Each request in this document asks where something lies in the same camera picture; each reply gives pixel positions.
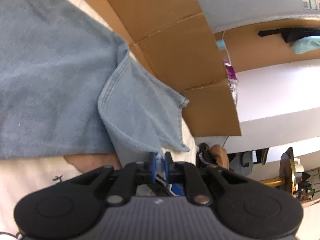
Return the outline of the teal cap detergent bottle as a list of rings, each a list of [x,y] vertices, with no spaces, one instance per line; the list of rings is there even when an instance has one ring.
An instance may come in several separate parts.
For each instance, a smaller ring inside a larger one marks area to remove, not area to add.
[[[223,39],[217,40],[216,45],[217,45],[219,51],[227,50],[225,41]]]

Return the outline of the purple white refill pouch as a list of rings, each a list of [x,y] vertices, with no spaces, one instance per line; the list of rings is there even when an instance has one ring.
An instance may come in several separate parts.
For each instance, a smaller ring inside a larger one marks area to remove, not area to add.
[[[224,61],[223,63],[226,68],[228,82],[229,82],[229,86],[230,86],[230,90],[232,93],[234,103],[237,104],[237,101],[238,101],[238,78],[236,76],[236,72],[229,62]]]

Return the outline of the blue denim pants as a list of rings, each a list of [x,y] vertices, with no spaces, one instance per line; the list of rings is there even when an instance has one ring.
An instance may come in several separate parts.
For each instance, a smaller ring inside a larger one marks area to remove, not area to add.
[[[188,152],[188,100],[67,0],[1,0],[1,158]]]

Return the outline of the brown cardboard sheet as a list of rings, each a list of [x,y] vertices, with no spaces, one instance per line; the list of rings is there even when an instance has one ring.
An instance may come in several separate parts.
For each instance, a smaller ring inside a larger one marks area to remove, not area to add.
[[[240,136],[216,39],[197,0],[85,0],[155,77],[189,100],[195,137]]]

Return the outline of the upright cardboard panel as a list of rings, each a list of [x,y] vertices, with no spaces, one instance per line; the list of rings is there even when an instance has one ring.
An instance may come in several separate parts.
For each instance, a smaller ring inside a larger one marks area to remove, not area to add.
[[[236,72],[243,72],[276,64],[319,59],[319,50],[295,54],[289,43],[280,34],[267,37],[258,36],[262,30],[289,27],[319,27],[319,18],[284,19],[245,25],[215,33],[217,40],[223,39],[229,55],[222,51],[223,59],[231,58]]]

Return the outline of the gold barbell weight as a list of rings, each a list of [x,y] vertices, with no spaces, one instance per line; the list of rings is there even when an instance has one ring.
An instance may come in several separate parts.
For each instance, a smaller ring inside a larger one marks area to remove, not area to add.
[[[293,195],[296,187],[296,169],[292,147],[289,147],[281,156],[279,177],[261,180],[259,183],[269,187],[279,187],[281,190]]]

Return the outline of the grey wrapped mattress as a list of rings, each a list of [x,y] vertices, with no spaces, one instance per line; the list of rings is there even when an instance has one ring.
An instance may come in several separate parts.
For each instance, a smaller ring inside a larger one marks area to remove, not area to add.
[[[315,0],[198,0],[214,33],[286,18],[318,18]]]

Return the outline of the teal cloth on shelf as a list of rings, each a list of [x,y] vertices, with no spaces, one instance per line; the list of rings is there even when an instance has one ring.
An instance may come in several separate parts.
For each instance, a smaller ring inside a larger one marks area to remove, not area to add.
[[[295,54],[304,54],[320,48],[320,36],[309,36],[296,40],[291,46]]]

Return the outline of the cream bear print bedsheet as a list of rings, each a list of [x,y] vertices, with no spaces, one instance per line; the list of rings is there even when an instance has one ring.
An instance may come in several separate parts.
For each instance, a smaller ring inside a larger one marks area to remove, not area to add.
[[[69,1],[111,30],[105,20],[85,0]],[[197,146],[183,119],[182,135],[184,144],[190,149],[189,152],[163,148],[163,153],[171,151],[174,161],[195,164]],[[82,172],[93,170],[106,164],[108,158],[107,154],[85,154],[67,156],[67,160],[65,157],[1,160],[1,239],[21,239],[14,221],[14,207],[21,198],[81,175]]]

